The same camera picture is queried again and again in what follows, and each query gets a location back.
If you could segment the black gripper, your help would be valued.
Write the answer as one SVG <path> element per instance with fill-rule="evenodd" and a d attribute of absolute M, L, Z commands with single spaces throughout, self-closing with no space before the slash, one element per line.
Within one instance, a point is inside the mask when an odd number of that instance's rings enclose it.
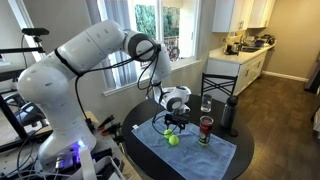
<path fill-rule="evenodd" d="M 165 115 L 165 122 L 164 124 L 166 125 L 166 129 L 165 129 L 165 134 L 168 134 L 171 132 L 171 129 L 170 129 L 170 125 L 173 124 L 173 125 L 176 125 L 180 128 L 180 133 L 185 130 L 185 127 L 186 127 L 186 124 L 188 124 L 189 121 L 186 120 L 185 118 L 181 117 L 181 116 L 175 116 L 175 115 L 172 115 L 172 114 L 166 114 Z"/>

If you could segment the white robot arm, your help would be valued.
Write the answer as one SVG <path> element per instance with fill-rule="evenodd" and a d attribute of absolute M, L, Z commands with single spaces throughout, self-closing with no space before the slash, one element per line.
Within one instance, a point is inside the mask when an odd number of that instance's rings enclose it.
<path fill-rule="evenodd" d="M 19 94 L 40 108 L 53 129 L 38 151 L 43 167 L 49 167 L 59 155 L 69 155 L 80 143 L 90 149 L 96 146 L 96 137 L 71 94 L 70 81 L 116 51 L 149 63 L 156 103 L 177 115 L 190 110 L 186 105 L 191 95 L 189 88 L 161 85 L 171 73 L 169 53 L 162 42 L 143 33 L 124 30 L 113 20 L 99 22 L 31 65 L 19 77 Z"/>

